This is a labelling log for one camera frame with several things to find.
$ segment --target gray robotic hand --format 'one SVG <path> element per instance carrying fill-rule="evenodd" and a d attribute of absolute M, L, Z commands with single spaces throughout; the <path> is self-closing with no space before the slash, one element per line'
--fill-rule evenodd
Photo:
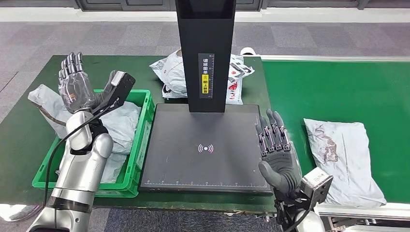
<path fill-rule="evenodd" d="M 83 70 L 82 53 L 77 55 L 71 52 L 61 62 L 59 71 L 59 92 L 67 110 L 74 114 L 83 109 L 95 109 L 104 98 L 111 92 L 114 86 L 111 84 L 117 71 L 111 71 L 107 85 L 101 93 L 94 93 Z"/>
<path fill-rule="evenodd" d="M 300 185 L 302 172 L 282 118 L 270 109 L 266 115 L 269 124 L 260 116 L 261 124 L 256 125 L 262 155 L 259 170 L 268 184 L 287 194 Z"/>

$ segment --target robot finger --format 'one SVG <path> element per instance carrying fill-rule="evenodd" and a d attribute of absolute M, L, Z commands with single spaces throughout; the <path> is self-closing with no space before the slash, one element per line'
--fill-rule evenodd
<path fill-rule="evenodd" d="M 288 131 L 285 128 L 285 125 L 283 124 L 282 117 L 279 115 L 278 112 L 273 112 L 273 118 L 276 120 L 279 128 L 279 133 L 280 133 L 280 138 L 283 144 L 283 150 L 284 151 L 290 151 L 291 146 L 290 146 L 290 141 L 289 141 L 289 135 Z"/>
<path fill-rule="evenodd" d="M 63 74 L 63 70 L 59 71 L 59 82 L 61 83 L 61 81 L 64 79 L 64 74 Z"/>
<path fill-rule="evenodd" d="M 265 139 L 267 141 L 267 148 L 269 152 L 274 152 L 275 151 L 275 142 L 273 141 L 272 138 L 272 128 L 268 126 L 268 123 L 266 122 L 266 119 L 262 116 L 259 116 L 259 120 L 261 122 L 261 127 L 264 131 Z"/>
<path fill-rule="evenodd" d="M 280 131 L 279 131 L 278 124 L 275 118 L 273 117 L 272 110 L 267 109 L 266 115 L 268 116 L 269 123 L 272 126 L 272 138 L 275 144 L 275 150 L 276 151 L 282 150 L 282 140 L 281 140 L 280 133 L 279 133 Z"/>
<path fill-rule="evenodd" d="M 62 62 L 61 62 L 61 69 L 63 70 L 63 76 L 64 76 L 64 78 L 67 78 L 68 77 L 68 75 L 69 75 L 69 72 L 68 72 L 68 67 L 67 67 L 67 65 L 66 65 L 66 60 L 63 60 Z"/>
<path fill-rule="evenodd" d="M 268 148 L 266 146 L 264 131 L 260 124 L 256 124 L 256 132 L 258 133 L 259 147 L 261 148 L 261 155 L 262 157 L 266 157 L 266 155 L 268 154 Z"/>
<path fill-rule="evenodd" d="M 77 67 L 75 66 L 75 54 L 74 54 L 74 52 L 71 52 L 67 56 L 67 65 L 68 65 L 68 70 L 70 71 L 70 74 L 77 72 Z"/>
<path fill-rule="evenodd" d="M 77 53 L 75 56 L 75 66 L 77 68 L 77 72 L 83 71 L 83 54 L 81 52 Z"/>

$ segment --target yellow label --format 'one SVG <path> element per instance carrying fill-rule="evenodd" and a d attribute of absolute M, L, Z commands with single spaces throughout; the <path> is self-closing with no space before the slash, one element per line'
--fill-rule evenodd
<path fill-rule="evenodd" d="M 208 93 L 208 74 L 202 74 L 202 93 L 207 94 Z"/>

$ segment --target white plastic package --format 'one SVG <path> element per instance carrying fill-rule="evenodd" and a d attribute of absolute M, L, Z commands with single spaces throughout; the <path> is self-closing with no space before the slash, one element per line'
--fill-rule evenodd
<path fill-rule="evenodd" d="M 36 105 L 44 118 L 61 139 L 67 135 L 65 123 L 71 117 L 59 94 L 45 85 L 29 93 L 28 99 Z M 131 152 L 141 108 L 124 102 L 120 108 L 103 115 L 100 119 L 114 141 L 113 153 L 107 160 L 101 183 L 115 183 L 127 155 Z"/>
<path fill-rule="evenodd" d="M 385 205 L 383 192 L 371 176 L 364 125 L 304 121 L 316 165 L 333 176 L 325 203 L 366 208 Z"/>
<path fill-rule="evenodd" d="M 151 64 L 150 67 L 158 78 L 164 82 L 162 88 L 163 98 L 188 97 L 181 49 Z M 242 79 L 254 72 L 252 67 L 244 64 L 242 56 L 231 55 L 226 104 L 243 104 L 241 98 Z"/>

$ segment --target robotic hand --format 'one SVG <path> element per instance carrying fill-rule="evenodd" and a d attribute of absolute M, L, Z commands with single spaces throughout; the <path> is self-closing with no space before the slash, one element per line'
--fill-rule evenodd
<path fill-rule="evenodd" d="M 256 125 L 262 155 L 259 170 L 268 184 L 283 193 L 290 193 L 302 179 L 296 150 L 280 115 L 270 109 L 266 110 L 266 115 L 270 126 L 262 116 L 261 124 Z"/>
<path fill-rule="evenodd" d="M 59 91 L 67 110 L 67 136 L 54 148 L 47 165 L 44 208 L 27 232 L 86 232 L 89 216 L 113 139 L 99 117 L 124 104 L 135 79 L 112 71 L 105 89 L 94 93 L 82 68 L 82 54 L 70 53 L 61 63 Z M 52 158 L 67 140 L 56 186 L 47 200 Z"/>
<path fill-rule="evenodd" d="M 261 124 L 256 125 L 262 161 L 259 170 L 275 194 L 277 222 L 285 232 L 324 232 L 320 217 L 312 212 L 316 203 L 322 203 L 333 180 L 320 168 L 302 178 L 293 143 L 280 115 L 268 109 Z"/>

